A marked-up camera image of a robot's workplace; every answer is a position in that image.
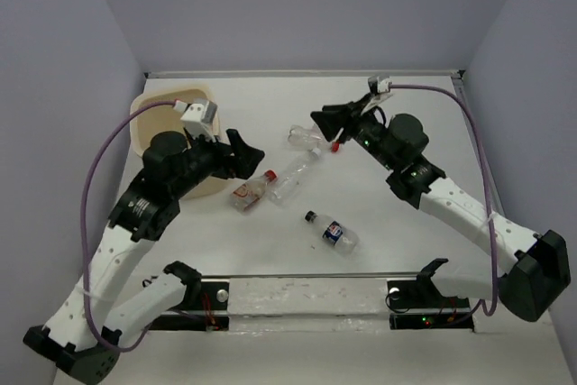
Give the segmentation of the Pepsi bottle black cap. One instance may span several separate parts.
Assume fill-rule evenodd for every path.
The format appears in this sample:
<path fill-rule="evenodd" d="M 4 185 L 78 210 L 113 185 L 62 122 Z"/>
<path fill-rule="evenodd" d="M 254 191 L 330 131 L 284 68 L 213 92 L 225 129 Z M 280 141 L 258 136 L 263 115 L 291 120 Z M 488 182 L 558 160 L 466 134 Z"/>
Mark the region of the Pepsi bottle black cap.
<path fill-rule="evenodd" d="M 351 254 L 359 244 L 359 236 L 329 215 L 309 210 L 304 217 L 316 234 L 330 247 L 342 255 Z"/>

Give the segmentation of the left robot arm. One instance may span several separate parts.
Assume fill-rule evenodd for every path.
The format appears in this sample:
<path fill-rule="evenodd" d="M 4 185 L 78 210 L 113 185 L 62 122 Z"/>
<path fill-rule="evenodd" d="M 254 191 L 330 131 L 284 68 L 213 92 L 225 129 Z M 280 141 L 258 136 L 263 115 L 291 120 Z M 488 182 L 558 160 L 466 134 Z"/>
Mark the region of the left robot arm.
<path fill-rule="evenodd" d="M 202 275 L 182 261 L 160 275 L 122 305 L 116 300 L 142 258 L 179 215 L 181 199 L 209 177 L 248 179 L 265 157 L 235 129 L 227 142 L 214 133 L 217 107 L 199 99 L 167 101 L 183 129 L 163 131 L 142 155 L 142 169 L 119 197 L 94 252 L 87 247 L 87 196 L 96 167 L 94 158 L 80 205 L 82 275 L 59 310 L 43 325 L 32 326 L 23 342 L 56 368 L 82 384 L 99 384 L 120 356 L 133 351 L 152 323 L 166 312 L 216 329 L 211 298 Z"/>

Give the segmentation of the crushed clear bottle red cap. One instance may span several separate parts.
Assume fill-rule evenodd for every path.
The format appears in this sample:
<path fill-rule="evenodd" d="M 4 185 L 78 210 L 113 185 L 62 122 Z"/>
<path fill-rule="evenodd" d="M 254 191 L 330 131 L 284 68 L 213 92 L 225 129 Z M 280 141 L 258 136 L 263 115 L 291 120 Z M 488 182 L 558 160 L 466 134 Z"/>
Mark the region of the crushed clear bottle red cap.
<path fill-rule="evenodd" d="M 288 132 L 288 144 L 295 149 L 329 151 L 337 153 L 340 150 L 338 142 L 329 142 L 320 132 L 316 124 L 312 128 L 292 125 Z"/>

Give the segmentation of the clear bottle white cap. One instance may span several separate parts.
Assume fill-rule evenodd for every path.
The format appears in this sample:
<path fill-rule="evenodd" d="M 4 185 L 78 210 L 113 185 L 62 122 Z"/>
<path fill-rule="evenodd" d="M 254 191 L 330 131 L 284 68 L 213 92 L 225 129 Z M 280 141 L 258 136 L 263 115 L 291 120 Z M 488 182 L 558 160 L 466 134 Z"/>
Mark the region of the clear bottle white cap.
<path fill-rule="evenodd" d="M 275 205 L 282 205 L 298 190 L 307 174 L 321 160 L 318 147 L 297 156 L 277 177 L 270 188 L 268 199 Z"/>

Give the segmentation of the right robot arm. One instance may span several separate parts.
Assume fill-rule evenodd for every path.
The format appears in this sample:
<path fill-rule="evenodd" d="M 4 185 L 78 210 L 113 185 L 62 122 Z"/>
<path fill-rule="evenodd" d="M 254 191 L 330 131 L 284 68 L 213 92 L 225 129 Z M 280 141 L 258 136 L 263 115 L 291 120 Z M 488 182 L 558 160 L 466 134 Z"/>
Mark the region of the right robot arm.
<path fill-rule="evenodd" d="M 423 156 L 429 139 L 417 118 L 401 114 L 382 124 L 374 113 L 357 103 L 346 104 L 339 142 L 355 140 L 388 169 L 386 182 L 397 198 L 450 226 L 487 254 L 497 255 L 499 275 L 491 283 L 456 282 L 431 272 L 416 282 L 417 299 L 434 306 L 445 297 L 478 298 L 486 290 L 513 315 L 537 321 L 571 282 L 562 236 L 553 230 L 539 234 L 488 212 Z"/>

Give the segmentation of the small clear bottle red label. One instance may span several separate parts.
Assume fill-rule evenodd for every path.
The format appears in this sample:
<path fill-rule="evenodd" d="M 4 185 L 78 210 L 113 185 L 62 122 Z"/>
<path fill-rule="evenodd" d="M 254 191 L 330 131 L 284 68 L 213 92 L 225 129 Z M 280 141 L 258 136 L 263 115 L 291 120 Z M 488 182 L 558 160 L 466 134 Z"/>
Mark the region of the small clear bottle red label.
<path fill-rule="evenodd" d="M 276 178 L 273 170 L 266 170 L 262 175 L 247 180 L 230 195 L 231 204 L 239 212 L 248 212 L 264 197 Z"/>

